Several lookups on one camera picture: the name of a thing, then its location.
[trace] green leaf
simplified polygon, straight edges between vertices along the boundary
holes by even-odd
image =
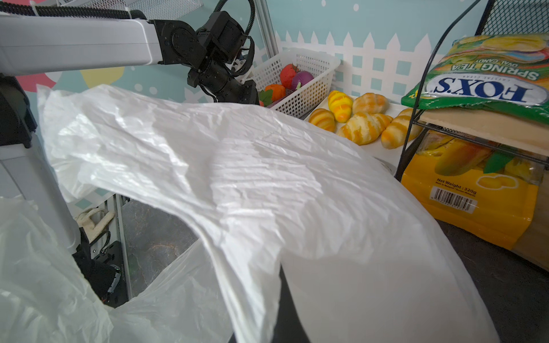
[[[486,162],[486,166],[484,166],[484,173],[497,173],[498,171],[505,168],[505,165],[508,164],[513,158],[514,155],[510,153],[496,151],[492,154],[492,156],[490,156],[490,158]]]
[[[273,102],[273,90],[259,92],[259,100],[263,102],[265,107],[269,106]]]

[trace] robotic arm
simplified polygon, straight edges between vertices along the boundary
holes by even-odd
[[[246,31],[221,0],[198,30],[178,20],[146,20],[140,11],[70,7],[31,7],[0,2],[0,73],[6,76],[115,66],[182,64],[191,68],[188,84],[200,86],[217,102],[259,104],[255,82],[240,84],[254,58]],[[243,45],[250,39],[244,65]]]

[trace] croissant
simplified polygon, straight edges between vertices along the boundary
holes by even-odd
[[[392,117],[383,113],[358,112],[339,129],[338,136],[345,137],[358,145],[372,143],[392,120]]]
[[[352,99],[340,91],[332,91],[328,95],[328,107],[333,112],[335,120],[346,123],[351,118]]]
[[[334,114],[324,108],[314,110],[309,117],[309,123],[326,131],[335,131]]]
[[[352,104],[353,113],[385,113],[389,108],[389,101],[386,97],[375,93],[366,93],[355,99]]]
[[[408,132],[411,117],[412,109],[407,108],[393,119],[391,124],[381,134],[381,144],[383,145],[383,148],[394,149],[404,144],[404,139],[406,139],[406,133]],[[421,126],[412,126],[409,139],[416,138],[421,130]]]

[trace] yellow snack package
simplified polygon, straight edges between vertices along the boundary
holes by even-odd
[[[435,219],[511,250],[536,205],[543,166],[429,131],[402,176]]]

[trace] green candy package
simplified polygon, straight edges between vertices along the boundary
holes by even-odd
[[[549,33],[457,40],[429,71],[420,109],[485,109],[549,124]],[[413,107],[418,86],[402,98]]]

